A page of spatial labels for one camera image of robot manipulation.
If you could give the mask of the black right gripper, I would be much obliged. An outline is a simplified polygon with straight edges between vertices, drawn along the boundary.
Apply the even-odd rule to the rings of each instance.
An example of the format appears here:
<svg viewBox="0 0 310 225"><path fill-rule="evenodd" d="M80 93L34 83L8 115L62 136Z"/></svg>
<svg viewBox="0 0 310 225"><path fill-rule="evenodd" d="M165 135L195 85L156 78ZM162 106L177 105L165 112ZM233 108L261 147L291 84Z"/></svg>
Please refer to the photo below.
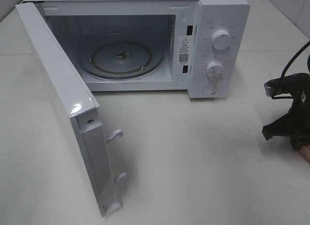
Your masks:
<svg viewBox="0 0 310 225"><path fill-rule="evenodd" d="M297 135L294 128L310 127L310 75L298 73L289 85L289 93L293 96L293 103L289 113L263 126L262 134L266 140L273 137L290 137L290 144L294 151L310 143L310 135Z"/></svg>

